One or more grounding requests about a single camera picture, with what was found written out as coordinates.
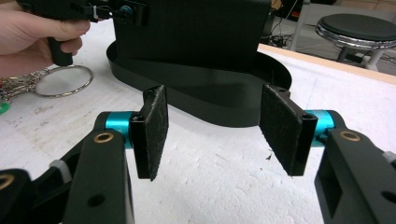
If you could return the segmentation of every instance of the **black foam piece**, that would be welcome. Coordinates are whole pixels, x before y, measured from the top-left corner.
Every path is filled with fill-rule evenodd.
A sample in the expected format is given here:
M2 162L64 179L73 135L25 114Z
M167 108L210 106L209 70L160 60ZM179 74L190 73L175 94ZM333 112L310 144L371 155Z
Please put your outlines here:
M143 92L144 105L130 119L130 139L134 144L134 158L139 178L157 176L163 145L168 133L166 88L151 88Z
M304 174L317 122L290 99L289 91L263 85L260 128L288 175Z

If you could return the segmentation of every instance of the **wooden edge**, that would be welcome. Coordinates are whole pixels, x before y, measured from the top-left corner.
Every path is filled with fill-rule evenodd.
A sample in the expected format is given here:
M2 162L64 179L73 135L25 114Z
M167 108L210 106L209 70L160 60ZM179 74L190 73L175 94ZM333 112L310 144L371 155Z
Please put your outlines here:
M295 58L295 59L302 60L305 62L316 63L316 64L319 64L322 66L342 70L342 71L345 71L345 72L348 72L348 73L351 73L354 75L368 77L368 78L372 78L372 79L375 79L378 81L383 81L383 82L386 82L389 84L396 85L396 77L392 76L392 75L388 75L388 74L384 74L384 73L380 73L380 72L376 72L376 71L372 71L372 70L368 70L368 69L364 69L364 68L359 68L359 67L351 66L348 64L344 64L344 63L337 63L337 62L333 62L333 61L329 61L329 60L325 60L325 59L321 59L321 58L316 58L316 57L305 55L302 53L297 53L297 52L294 52L291 50L279 49L279 48L275 48L275 47L271 47L271 46L263 45L263 44L259 45L259 50L271 51L273 53L277 53L277 54L280 54L283 56Z

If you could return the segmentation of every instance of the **screw hole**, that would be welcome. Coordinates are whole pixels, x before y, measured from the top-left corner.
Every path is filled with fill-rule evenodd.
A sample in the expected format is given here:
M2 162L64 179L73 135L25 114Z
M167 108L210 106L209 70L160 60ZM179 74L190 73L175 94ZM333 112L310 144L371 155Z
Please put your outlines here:
M0 190L5 189L14 181L14 175L4 174L0 175Z
M381 194L386 200L390 201L391 203L396 203L396 194L389 191L382 191Z
M97 207L101 205L105 201L105 196L102 194L96 194L93 195L89 200L88 200L88 206L89 207Z
M361 138L355 133L341 132L340 134L341 134L341 137L345 138L346 140L352 141L352 142L359 142L361 140Z
M96 143L105 143L113 139L114 135L112 133L100 133L93 138Z

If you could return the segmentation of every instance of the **white table surface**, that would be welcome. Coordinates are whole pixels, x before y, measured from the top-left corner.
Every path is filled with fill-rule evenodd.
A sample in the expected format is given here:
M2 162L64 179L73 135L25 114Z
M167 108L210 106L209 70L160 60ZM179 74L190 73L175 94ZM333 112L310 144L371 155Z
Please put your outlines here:
M93 24L75 64L95 73L86 90L60 99L25 94L0 115L0 169L32 178L91 131L102 111L138 111L141 91L116 80L106 57L111 21ZM303 109L332 109L348 128L396 152L396 86L261 49L290 71L291 99ZM312 148L305 175L291 178L259 127L224 128L169 106L169 132L154 182L136 176L127 151L134 215L143 223L322 223L314 178L323 148Z

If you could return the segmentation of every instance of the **black curved object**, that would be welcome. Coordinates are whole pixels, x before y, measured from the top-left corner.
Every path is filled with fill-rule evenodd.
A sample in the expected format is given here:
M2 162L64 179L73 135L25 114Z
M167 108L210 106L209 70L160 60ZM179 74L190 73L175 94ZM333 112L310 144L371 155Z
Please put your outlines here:
M107 49L111 70L120 81L141 91L167 87L168 103L199 119L226 127L259 124L262 84L289 89L289 71L257 53L251 71L235 72L119 58L116 42Z

